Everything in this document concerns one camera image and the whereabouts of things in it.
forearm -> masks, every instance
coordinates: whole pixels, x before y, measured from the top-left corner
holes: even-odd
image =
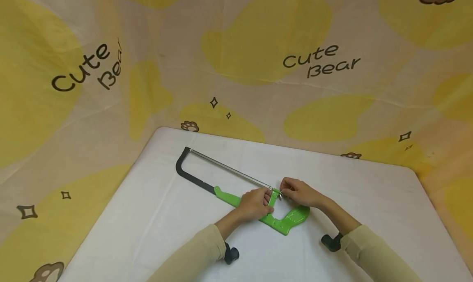
[[[174,252],[147,282],[192,282],[224,255],[225,242],[218,228],[209,225]]]
[[[367,226],[342,238],[342,249],[374,282],[422,282],[408,264]]]
[[[374,282],[420,282],[419,276],[386,242],[330,198],[318,207],[342,233],[342,249]]]
[[[361,226],[361,223],[330,198],[324,198],[317,208],[333,222],[342,235],[346,235]]]
[[[243,223],[243,216],[242,213],[238,209],[234,209],[230,211],[226,216],[224,216],[221,220],[215,223],[218,231],[220,231],[220,235],[224,240],[230,236],[233,231],[239,227],[240,224]]]

black clamp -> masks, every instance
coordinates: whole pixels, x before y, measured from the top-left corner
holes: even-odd
[[[240,253],[236,248],[230,248],[227,242],[225,242],[225,257],[223,258],[227,264],[233,263],[234,260],[237,260],[240,257]]]
[[[342,248],[340,244],[340,240],[342,239],[342,237],[343,235],[340,232],[333,239],[329,235],[324,235],[322,237],[321,242],[328,248],[328,250],[330,250],[331,252],[336,252],[336,251],[339,251],[340,248]]]

silver metal bar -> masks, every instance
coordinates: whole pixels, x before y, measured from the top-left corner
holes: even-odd
[[[264,186],[264,187],[270,189],[271,191],[273,190],[273,187],[272,187],[272,186],[267,185],[266,183],[261,182],[261,181],[259,181],[258,179],[254,179],[253,177],[251,177],[251,176],[249,176],[249,175],[246,175],[245,173],[242,173],[242,172],[240,172],[240,171],[238,171],[238,170],[235,170],[235,169],[231,168],[230,166],[227,166],[227,165],[225,165],[225,164],[223,164],[223,163],[220,163],[220,162],[218,162],[217,160],[214,160],[214,159],[212,159],[212,158],[210,158],[210,157],[207,157],[206,155],[204,155],[204,154],[202,154],[202,153],[199,153],[199,152],[196,151],[195,149],[191,149],[191,153],[196,154],[197,156],[199,156],[199,157],[201,157],[201,158],[203,158],[203,159],[205,159],[205,160],[207,160],[207,161],[209,161],[209,162],[212,162],[212,163],[214,163],[215,165],[218,165],[218,166],[220,166],[220,167],[222,167],[222,168],[224,168],[224,169],[226,169],[226,170],[228,170],[228,171],[230,171],[230,172],[233,172],[233,173],[235,173],[235,174],[237,174],[237,175],[239,175],[239,176],[241,176],[241,177],[243,177],[243,178],[245,178],[245,179],[248,179],[248,180],[251,181],[252,183],[255,183],[255,184],[260,185],[260,186]]]

person's left hand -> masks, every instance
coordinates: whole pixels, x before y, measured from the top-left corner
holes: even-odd
[[[267,188],[251,190],[241,197],[240,205],[236,210],[244,221],[258,220],[274,211],[273,207],[268,206],[270,198],[271,191]]]

beige sleeve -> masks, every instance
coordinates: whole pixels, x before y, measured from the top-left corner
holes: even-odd
[[[172,254],[147,282],[194,281],[207,267],[225,255],[225,242],[214,224]]]
[[[374,282],[422,282],[408,264],[367,226],[341,240],[342,249]]]

